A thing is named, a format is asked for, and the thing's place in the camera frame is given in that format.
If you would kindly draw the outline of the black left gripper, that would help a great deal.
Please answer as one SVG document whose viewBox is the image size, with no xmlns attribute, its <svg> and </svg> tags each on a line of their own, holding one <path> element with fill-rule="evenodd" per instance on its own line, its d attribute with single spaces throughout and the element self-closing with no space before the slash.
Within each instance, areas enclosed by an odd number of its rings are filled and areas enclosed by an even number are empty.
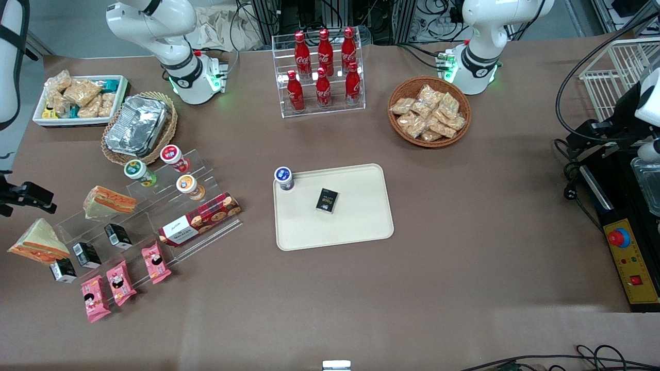
<svg viewBox="0 0 660 371">
<path fill-rule="evenodd" d="M 641 120 L 623 122 L 586 120 L 566 137 L 568 154 L 571 158 L 607 143 L 615 143 L 618 148 L 627 149 L 642 139 L 645 139 L 645 124 Z"/>
</svg>

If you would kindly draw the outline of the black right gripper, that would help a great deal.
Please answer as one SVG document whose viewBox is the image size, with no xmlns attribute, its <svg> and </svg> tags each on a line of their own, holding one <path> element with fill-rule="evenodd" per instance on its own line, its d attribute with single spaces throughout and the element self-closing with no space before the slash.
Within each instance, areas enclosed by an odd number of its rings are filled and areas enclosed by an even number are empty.
<svg viewBox="0 0 660 371">
<path fill-rule="evenodd" d="M 14 205 L 32 206 L 49 214 L 54 214 L 57 211 L 57 205 L 52 202 L 54 194 L 45 188 L 35 183 L 23 183 L 18 187 L 18 193 L 15 191 L 16 186 L 7 180 L 9 172 L 2 172 L 1 174 L 1 215 L 10 217 L 13 213 Z"/>
</svg>

